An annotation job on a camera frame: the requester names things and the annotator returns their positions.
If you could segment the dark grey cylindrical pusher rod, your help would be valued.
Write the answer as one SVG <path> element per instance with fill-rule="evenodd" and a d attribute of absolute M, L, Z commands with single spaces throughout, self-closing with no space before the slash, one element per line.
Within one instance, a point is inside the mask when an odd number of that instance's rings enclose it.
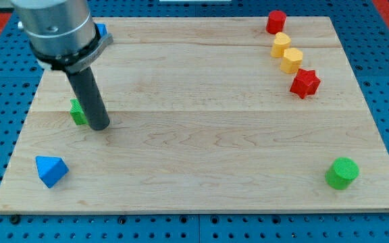
<path fill-rule="evenodd" d="M 67 72 L 66 76 L 90 128 L 104 130 L 110 124 L 110 119 L 91 68 L 76 73 Z"/>

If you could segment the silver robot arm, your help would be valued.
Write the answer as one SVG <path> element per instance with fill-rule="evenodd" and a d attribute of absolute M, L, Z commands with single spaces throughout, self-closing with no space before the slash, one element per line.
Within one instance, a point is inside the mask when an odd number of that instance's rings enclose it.
<path fill-rule="evenodd" d="M 110 124 L 95 81 L 92 63 L 113 43 L 110 33 L 93 20 L 85 0 L 11 0 L 42 68 L 62 71 L 80 103 L 88 125 L 103 130 Z"/>

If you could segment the grey flange clamp plate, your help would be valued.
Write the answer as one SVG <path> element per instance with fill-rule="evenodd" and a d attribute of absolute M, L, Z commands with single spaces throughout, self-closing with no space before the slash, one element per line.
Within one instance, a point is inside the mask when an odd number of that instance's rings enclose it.
<path fill-rule="evenodd" d="M 107 33 L 105 36 L 100 37 L 96 25 L 95 30 L 96 37 L 94 37 L 87 46 L 68 55 L 45 55 L 37 51 L 32 43 L 29 43 L 29 45 L 39 65 L 44 70 L 76 73 L 89 67 L 98 59 L 102 52 L 113 43 L 113 36 L 111 33 Z"/>

